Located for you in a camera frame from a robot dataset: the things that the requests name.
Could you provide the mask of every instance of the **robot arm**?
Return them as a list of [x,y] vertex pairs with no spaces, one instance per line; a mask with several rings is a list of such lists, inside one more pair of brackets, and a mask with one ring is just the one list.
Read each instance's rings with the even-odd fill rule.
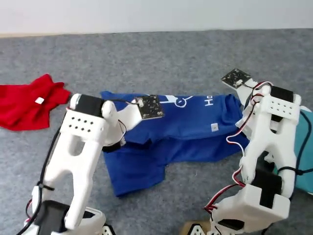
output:
[[[60,128],[59,139],[45,169],[41,200],[39,186],[33,189],[33,212],[39,201],[41,209],[34,224],[24,234],[102,234],[105,216],[100,211],[86,207],[102,149],[121,147],[125,144],[126,131],[133,129],[143,119],[163,116],[156,95],[138,97],[132,103],[127,103],[118,112],[110,100],[104,101],[83,94],[72,97]],[[77,155],[75,148],[78,142],[83,142],[84,147]],[[52,201],[50,197],[51,189],[69,173],[73,176],[74,196],[68,206]]]
[[269,82],[256,83],[240,73],[234,70],[222,81],[236,90],[245,106],[237,123],[250,140],[240,160],[244,186],[211,207],[210,234],[250,233],[286,219],[295,184],[294,171],[276,175],[268,166],[296,166],[294,140],[301,97]]

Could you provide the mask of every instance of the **clothing label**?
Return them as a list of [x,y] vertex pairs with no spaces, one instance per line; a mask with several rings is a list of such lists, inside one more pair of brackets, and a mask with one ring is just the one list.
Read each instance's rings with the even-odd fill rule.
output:
[[35,100],[35,103],[37,104],[42,104],[44,102],[44,98],[41,98],[41,97],[38,97],[36,100]]
[[219,125],[217,123],[212,123],[211,124],[211,130],[212,130],[212,132],[218,131]]

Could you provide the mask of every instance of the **gray carpet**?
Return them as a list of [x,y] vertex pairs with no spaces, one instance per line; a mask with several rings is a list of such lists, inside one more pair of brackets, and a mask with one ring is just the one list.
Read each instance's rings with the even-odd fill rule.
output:
[[[29,83],[43,73],[64,81],[73,93],[101,90],[148,94],[230,93],[219,79],[234,67],[256,80],[293,89],[313,109],[313,30],[124,33],[0,39],[0,83]],[[0,234],[22,227],[24,208],[65,113],[53,110],[41,131],[0,129]],[[94,175],[89,206],[108,217],[117,235],[176,235],[186,220],[205,219],[208,199],[231,182],[239,155],[215,164],[169,165],[155,187],[114,197],[103,158]],[[54,199],[69,203],[72,181]],[[313,197],[296,191],[289,219],[269,235],[313,231]]]

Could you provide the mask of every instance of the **cable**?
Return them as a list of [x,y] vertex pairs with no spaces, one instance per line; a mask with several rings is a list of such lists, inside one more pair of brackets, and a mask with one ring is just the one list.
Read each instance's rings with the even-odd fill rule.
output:
[[299,154],[298,154],[298,157],[297,157],[297,162],[296,162],[296,167],[293,168],[293,167],[290,167],[290,166],[284,166],[282,168],[280,168],[278,170],[278,173],[282,170],[293,170],[295,173],[296,173],[296,177],[298,175],[303,175],[303,174],[306,174],[306,173],[311,173],[313,172],[313,168],[311,169],[307,169],[307,170],[300,170],[299,169],[299,166],[300,166],[300,161],[301,161],[301,157],[302,157],[302,154],[303,154],[303,151],[304,151],[304,148],[305,146],[307,145],[307,142],[310,138],[310,135],[311,135],[311,132],[312,132],[312,124],[310,122],[310,120],[308,119],[308,117],[304,114],[304,112],[300,111],[300,114],[303,116],[303,118],[305,119],[305,121],[308,123],[308,132],[304,138],[304,141],[302,142],[301,144],[301,147],[300,147],[300,150],[299,150]]
[[257,102],[255,102],[254,105],[252,106],[251,112],[249,113],[247,119],[246,119],[246,120],[244,121],[244,123],[241,125],[241,127],[239,128],[239,130],[238,130],[234,135],[231,135],[231,136],[227,136],[227,137],[226,137],[227,143],[236,144],[236,145],[238,145],[238,146],[240,147],[243,156],[245,155],[245,151],[244,151],[244,148],[242,147],[242,145],[241,145],[240,143],[238,143],[238,142],[230,141],[229,138],[236,137],[237,135],[239,135],[239,134],[243,131],[244,127],[247,125],[249,119],[251,118],[251,116],[252,116],[252,114],[253,114],[253,110],[254,110],[254,107],[255,107],[256,104],[257,104]]
[[241,172],[241,168],[242,167],[240,167],[238,170],[236,170],[233,174],[232,174],[232,176],[231,176],[231,178],[233,179],[233,181],[236,183],[236,184],[238,184],[238,185],[240,185],[241,187],[244,187],[244,186],[246,186],[243,182],[241,182],[240,180],[238,180],[236,177],[237,177],[237,175],[239,175],[239,173]]
[[30,199],[30,200],[28,201],[27,205],[26,205],[26,208],[25,208],[25,213],[26,213],[28,219],[31,218],[31,216],[28,214],[28,208],[29,208],[29,206],[32,204],[32,201],[33,201],[33,200]]
[[125,128],[125,131],[124,131],[124,133],[123,133],[123,135],[122,135],[122,137],[119,139],[119,141],[118,142],[114,142],[114,143],[112,143],[112,144],[110,144],[110,145],[105,145],[105,147],[110,147],[110,146],[113,146],[113,145],[115,145],[116,143],[120,143],[121,141],[122,141],[122,139],[125,137],[125,134],[126,134],[126,132],[127,132],[127,128],[126,128],[126,125],[119,119],[119,120],[117,120],[120,124],[122,124],[123,126],[124,126],[124,128]]
[[[309,140],[309,138],[310,138],[311,132],[312,132],[312,124],[311,124],[310,120],[308,119],[308,117],[305,115],[304,112],[300,111],[300,114],[303,116],[303,118],[305,119],[305,121],[308,123],[308,132],[307,132],[307,135],[306,135],[305,138],[304,138],[304,141],[303,141],[302,144],[301,144],[301,147],[300,147],[300,150],[299,150],[299,154],[298,154],[298,157],[297,157],[296,167],[295,167],[295,168],[290,167],[291,170],[294,170],[296,173],[297,173],[297,171],[299,171],[299,166],[300,166],[301,157],[302,157],[304,148],[305,148],[305,146],[306,146],[306,144],[307,144],[307,142],[308,142],[308,140]],[[281,170],[284,170],[284,168],[287,169],[287,168],[289,168],[289,167],[282,167],[282,168],[280,168],[280,169],[278,170],[278,172],[280,172]],[[305,174],[305,173],[313,172],[313,168],[307,169],[307,170],[301,170],[301,171],[303,172],[303,174]],[[270,228],[270,226],[269,226],[268,228],[266,228],[266,229],[263,229],[262,232],[261,232],[261,235],[265,235],[265,233],[266,233],[267,230]]]
[[233,184],[233,185],[228,185],[224,188],[222,188],[220,191],[218,191],[212,198],[211,200],[205,205],[205,209],[209,209],[210,207],[214,206],[214,202],[224,193],[226,192],[227,190],[229,190],[230,188],[234,187],[234,186],[240,186],[238,184]]
[[38,213],[39,213],[39,210],[40,210],[40,207],[41,207],[41,204],[42,204],[42,200],[43,200],[43,181],[44,181],[44,177],[45,177],[45,170],[46,170],[46,167],[48,165],[48,161],[50,159],[50,155],[51,155],[51,152],[53,150],[53,147],[54,147],[54,144],[58,138],[58,135],[60,133],[60,129],[61,127],[59,127],[59,129],[57,130],[57,132],[54,134],[54,137],[52,139],[52,142],[51,142],[51,145],[50,145],[50,148],[48,150],[48,153],[47,153],[47,156],[45,158],[45,162],[43,164],[43,168],[41,170],[41,173],[40,173],[40,178],[39,178],[39,198],[38,198],[38,204],[37,204],[37,207],[35,209],[35,212],[34,214],[32,215],[32,217],[30,218],[30,220],[28,221],[28,223],[16,234],[16,235],[22,235],[24,232],[26,232],[26,230],[30,227],[30,225],[35,221]]
[[311,124],[310,120],[308,119],[308,117],[305,115],[304,112],[300,111],[300,114],[305,119],[305,121],[308,123],[308,132],[307,132],[307,135],[305,136],[304,141],[303,141],[303,143],[302,143],[302,145],[300,147],[300,151],[299,151],[299,154],[298,154],[297,162],[296,162],[296,165],[295,165],[296,169],[299,169],[300,160],[301,160],[304,148],[307,145],[307,142],[308,142],[308,140],[310,138],[310,135],[311,135],[311,132],[312,132],[312,124]]
[[242,83],[241,85],[243,85],[244,87],[248,87],[248,88],[251,88],[251,89],[253,89],[253,87],[251,87],[251,86],[248,86],[246,83]]
[[221,231],[216,226],[215,229],[219,232],[220,235],[222,235]]

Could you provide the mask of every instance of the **white wire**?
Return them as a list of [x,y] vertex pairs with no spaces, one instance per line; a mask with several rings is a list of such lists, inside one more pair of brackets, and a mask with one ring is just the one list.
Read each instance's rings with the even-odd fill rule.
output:
[[262,85],[264,85],[264,84],[266,84],[266,83],[270,84],[271,86],[274,86],[273,83],[271,83],[271,82],[269,82],[269,81],[265,81],[265,82],[261,82],[260,84],[256,85],[256,86],[254,87],[254,89],[259,88],[260,86],[262,86]]
[[242,167],[239,167],[239,169],[236,170],[236,171],[232,174],[232,176],[231,176],[231,178],[233,179],[233,181],[234,181],[236,184],[240,185],[240,186],[242,186],[243,184],[242,184],[241,182],[238,182],[238,180],[235,179],[235,175],[238,174],[238,173],[241,171],[241,168],[242,168]]
[[238,146],[240,147],[243,156],[245,155],[245,151],[244,151],[244,148],[242,147],[242,145],[241,145],[240,143],[238,143],[238,142],[230,141],[229,138],[233,138],[233,137],[239,135],[240,133],[242,133],[242,131],[243,131],[244,127],[246,126],[246,124],[245,124],[245,125],[242,127],[242,129],[241,129],[239,132],[237,132],[236,134],[226,137],[227,143],[233,143],[233,144],[236,144],[236,145],[238,145]]

